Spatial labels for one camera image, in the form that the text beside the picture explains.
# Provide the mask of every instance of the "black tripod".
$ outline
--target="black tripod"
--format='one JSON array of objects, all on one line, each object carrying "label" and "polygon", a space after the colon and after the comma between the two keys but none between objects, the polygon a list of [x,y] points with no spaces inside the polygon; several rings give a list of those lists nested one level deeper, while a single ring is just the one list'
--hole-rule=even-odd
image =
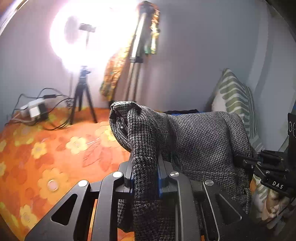
[{"label": "black tripod", "polygon": [[74,114],[75,114],[75,109],[76,109],[76,102],[79,99],[79,111],[81,111],[81,106],[82,106],[82,96],[83,96],[83,91],[86,91],[86,96],[87,96],[87,100],[89,102],[89,108],[91,109],[91,115],[94,119],[95,123],[98,123],[97,119],[96,119],[96,114],[94,112],[94,108],[92,105],[92,101],[91,101],[91,94],[89,92],[89,87],[86,83],[86,79],[87,79],[87,74],[89,74],[90,71],[87,71],[86,66],[83,66],[82,69],[80,70],[80,77],[79,77],[79,81],[78,84],[76,86],[76,90],[75,90],[75,96],[74,96],[74,102],[73,102],[73,107],[72,107],[72,112],[71,112],[71,116],[70,116],[70,124],[73,124],[73,120],[74,120]]},{"label": "black tripod", "polygon": [[[89,25],[89,24],[81,24],[79,27],[79,30],[83,30],[87,32],[87,36],[86,36],[86,48],[87,45],[89,43],[89,33],[92,32],[94,33],[96,28]],[[89,87],[86,83],[86,79],[87,79],[87,75],[90,73],[90,71],[88,71],[86,69],[87,66],[82,66],[81,70],[80,70],[80,77],[79,77],[79,81],[78,84],[76,86],[76,90],[75,90],[75,96],[74,96],[74,102],[73,102],[73,107],[72,107],[72,112],[71,112],[71,116],[70,116],[70,124],[73,124],[73,120],[74,120],[74,114],[75,114],[75,109],[76,109],[76,101],[79,98],[79,111],[81,111],[81,106],[82,106],[82,96],[83,96],[83,91],[86,91],[86,96],[87,96],[87,100],[89,102],[89,108],[91,109],[91,115],[94,119],[95,123],[98,123],[98,121],[96,120],[96,114],[94,112],[94,108],[92,105],[92,101],[91,101],[91,94],[89,92]]]}]

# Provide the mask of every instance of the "hanging garment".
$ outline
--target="hanging garment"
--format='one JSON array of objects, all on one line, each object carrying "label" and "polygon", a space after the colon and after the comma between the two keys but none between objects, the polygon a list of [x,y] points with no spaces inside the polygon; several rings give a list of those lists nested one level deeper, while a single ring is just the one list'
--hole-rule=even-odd
[{"label": "hanging garment", "polygon": [[[140,3],[137,6],[138,12],[145,2]],[[154,14],[152,15],[151,20],[151,37],[148,38],[147,43],[145,44],[146,54],[156,54],[157,49],[157,40],[159,35],[158,22],[159,22],[159,10],[158,7],[152,3],[149,3],[154,8]],[[135,29],[131,30],[131,37],[127,40],[126,46],[120,48],[108,61],[105,68],[104,80],[100,87],[100,93],[107,98],[109,102],[113,100],[115,89],[118,83],[118,80],[121,76],[123,68],[127,63],[130,47],[133,43],[133,36],[135,34]]]},{"label": "hanging garment", "polygon": [[236,168],[233,155],[255,157],[237,114],[158,113],[134,102],[111,105],[110,126],[117,141],[133,150],[133,201],[119,200],[118,226],[135,231],[136,241],[175,240],[174,208],[158,198],[157,154],[189,179],[212,179],[249,213],[252,176]]}]

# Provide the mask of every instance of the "tripod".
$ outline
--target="tripod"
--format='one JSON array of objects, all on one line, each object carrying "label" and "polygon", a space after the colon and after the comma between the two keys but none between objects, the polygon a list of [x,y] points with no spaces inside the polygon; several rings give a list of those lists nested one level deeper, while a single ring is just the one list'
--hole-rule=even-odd
[{"label": "tripod", "polygon": [[74,102],[73,102],[73,107],[72,107],[72,112],[71,112],[71,116],[70,116],[70,124],[73,124],[73,120],[74,120],[74,114],[75,114],[75,109],[76,109],[76,102],[77,100],[79,100],[79,107],[78,110],[81,111],[81,106],[82,106],[82,96],[83,96],[83,91],[86,91],[86,96],[87,96],[87,100],[89,102],[89,108],[91,109],[91,115],[94,119],[95,123],[98,123],[97,119],[96,119],[96,114],[94,112],[94,108],[92,105],[92,101],[91,101],[91,94],[89,92],[89,87],[86,83],[86,79],[87,79],[87,75],[90,73],[90,71],[87,71],[86,66],[82,66],[81,70],[80,70],[80,77],[79,77],[79,81],[78,84],[76,86],[76,90],[75,90],[75,96],[74,96]]}]

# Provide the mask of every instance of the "striped pillow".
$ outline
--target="striped pillow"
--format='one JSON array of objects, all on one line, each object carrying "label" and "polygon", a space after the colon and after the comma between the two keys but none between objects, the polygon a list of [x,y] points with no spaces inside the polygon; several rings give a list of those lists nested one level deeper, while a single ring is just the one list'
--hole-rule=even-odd
[{"label": "striped pillow", "polygon": [[257,134],[257,118],[252,92],[228,68],[223,70],[218,83],[212,110],[238,114],[255,151],[258,152],[263,148]]}]

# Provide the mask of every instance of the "light stand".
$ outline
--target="light stand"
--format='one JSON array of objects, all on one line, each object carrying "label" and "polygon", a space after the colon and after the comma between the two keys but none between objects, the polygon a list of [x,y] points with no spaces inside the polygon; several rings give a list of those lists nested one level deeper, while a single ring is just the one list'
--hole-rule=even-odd
[{"label": "light stand", "polygon": [[144,46],[148,36],[151,34],[151,16],[154,13],[154,7],[148,1],[144,1],[140,8],[139,21],[135,31],[132,51],[131,64],[128,73],[127,84],[125,87],[125,101],[136,101],[136,91],[139,80],[139,73],[141,64],[143,63],[143,56],[145,55]]},{"label": "light stand", "polygon": [[[79,29],[87,31],[87,37],[86,37],[86,47],[87,47],[88,42],[89,42],[89,33],[90,32],[95,32],[96,28],[92,27],[89,24],[81,24]],[[92,115],[92,117],[94,119],[94,122],[98,123],[98,121],[96,119],[96,114],[94,112],[93,104],[92,104],[92,101],[91,101],[91,94],[89,92],[89,87],[88,87],[87,82],[86,82],[87,81],[87,75],[89,73],[90,73],[90,71],[87,70],[87,66],[82,66],[81,67],[79,81],[78,81],[78,84],[77,84],[76,89],[75,89],[72,112],[71,112],[71,115],[70,115],[70,124],[71,125],[73,124],[73,121],[74,121],[74,114],[75,114],[77,100],[79,100],[78,111],[81,111],[83,91],[86,91],[87,100],[89,102],[89,108],[90,108],[90,111],[91,111],[91,115]]]}]

